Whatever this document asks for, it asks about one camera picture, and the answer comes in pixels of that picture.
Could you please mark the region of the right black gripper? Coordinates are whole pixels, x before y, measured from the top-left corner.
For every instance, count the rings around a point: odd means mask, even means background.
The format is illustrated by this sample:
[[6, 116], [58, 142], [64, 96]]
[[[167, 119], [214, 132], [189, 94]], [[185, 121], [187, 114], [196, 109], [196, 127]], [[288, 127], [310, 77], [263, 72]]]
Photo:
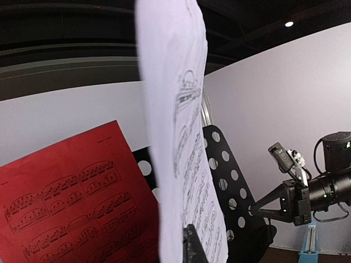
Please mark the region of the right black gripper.
[[[282, 210], [263, 209], [265, 205], [280, 198]], [[250, 212], [253, 216], [262, 216], [294, 225], [309, 224], [312, 221], [309, 187], [293, 180], [286, 180], [252, 204]]]

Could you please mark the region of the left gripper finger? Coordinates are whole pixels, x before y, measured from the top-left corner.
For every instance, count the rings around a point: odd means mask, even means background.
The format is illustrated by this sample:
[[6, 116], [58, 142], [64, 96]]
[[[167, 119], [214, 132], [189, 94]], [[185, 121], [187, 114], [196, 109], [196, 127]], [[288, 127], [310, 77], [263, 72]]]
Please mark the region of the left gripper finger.
[[195, 226], [189, 224], [183, 229], [183, 263], [208, 263]]

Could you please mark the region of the black music stand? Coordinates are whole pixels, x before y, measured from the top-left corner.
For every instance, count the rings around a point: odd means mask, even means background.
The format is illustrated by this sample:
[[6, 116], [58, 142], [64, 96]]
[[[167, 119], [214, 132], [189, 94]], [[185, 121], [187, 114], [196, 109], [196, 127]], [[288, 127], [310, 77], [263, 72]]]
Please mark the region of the black music stand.
[[259, 262], [272, 244], [276, 227], [250, 214], [254, 200], [239, 165], [214, 125], [202, 130], [184, 127], [178, 138], [175, 184], [166, 189], [160, 208], [161, 224], [169, 240], [176, 238], [172, 222], [195, 226], [208, 262]]

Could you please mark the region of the blue metronome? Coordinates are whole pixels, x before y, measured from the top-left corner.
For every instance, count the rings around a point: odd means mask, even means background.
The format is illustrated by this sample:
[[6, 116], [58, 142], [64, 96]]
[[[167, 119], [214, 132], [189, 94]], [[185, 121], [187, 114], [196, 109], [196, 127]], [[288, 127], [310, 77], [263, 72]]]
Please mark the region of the blue metronome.
[[317, 234], [317, 223], [312, 222], [308, 225], [298, 263], [318, 263], [319, 243]]

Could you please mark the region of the red sheet music paper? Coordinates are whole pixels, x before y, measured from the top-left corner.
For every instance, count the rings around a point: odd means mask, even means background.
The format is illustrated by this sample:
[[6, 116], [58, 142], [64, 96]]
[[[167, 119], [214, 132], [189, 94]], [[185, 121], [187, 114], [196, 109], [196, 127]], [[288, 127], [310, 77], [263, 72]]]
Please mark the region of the red sheet music paper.
[[1, 260], [158, 261], [158, 203], [117, 122], [1, 167]]

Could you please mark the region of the white sheet music paper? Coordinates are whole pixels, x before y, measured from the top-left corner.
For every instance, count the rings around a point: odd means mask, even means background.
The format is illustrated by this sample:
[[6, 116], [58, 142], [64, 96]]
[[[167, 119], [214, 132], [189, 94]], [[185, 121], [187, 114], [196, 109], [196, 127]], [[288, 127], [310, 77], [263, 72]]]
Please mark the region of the white sheet music paper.
[[224, 216], [201, 120], [208, 49], [202, 11], [197, 1], [137, 1], [135, 24], [150, 155], [160, 190], [160, 259], [182, 262], [183, 229], [192, 224], [207, 260], [226, 262]]

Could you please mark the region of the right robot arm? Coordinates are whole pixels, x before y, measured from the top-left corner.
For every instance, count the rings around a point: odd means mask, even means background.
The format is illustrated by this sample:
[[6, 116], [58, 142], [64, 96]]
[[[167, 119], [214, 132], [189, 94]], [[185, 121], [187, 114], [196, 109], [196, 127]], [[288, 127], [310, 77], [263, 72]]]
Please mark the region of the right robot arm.
[[317, 144], [323, 146], [325, 171], [315, 178], [298, 151], [278, 142], [269, 148], [279, 170], [291, 178], [251, 205], [252, 215], [295, 226], [320, 222], [316, 213], [327, 212], [334, 204], [345, 213], [344, 218], [349, 215], [343, 205], [350, 205], [350, 132], [329, 134]]

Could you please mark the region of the right aluminium frame post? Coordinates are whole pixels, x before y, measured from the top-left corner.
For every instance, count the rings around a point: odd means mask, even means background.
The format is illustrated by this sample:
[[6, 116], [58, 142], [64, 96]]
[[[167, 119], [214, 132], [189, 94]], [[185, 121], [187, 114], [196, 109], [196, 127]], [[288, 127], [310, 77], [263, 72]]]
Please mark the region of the right aluminium frame post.
[[202, 119], [203, 127], [214, 125], [210, 99], [205, 94], [204, 90], [202, 91], [202, 99], [201, 99], [201, 119]]

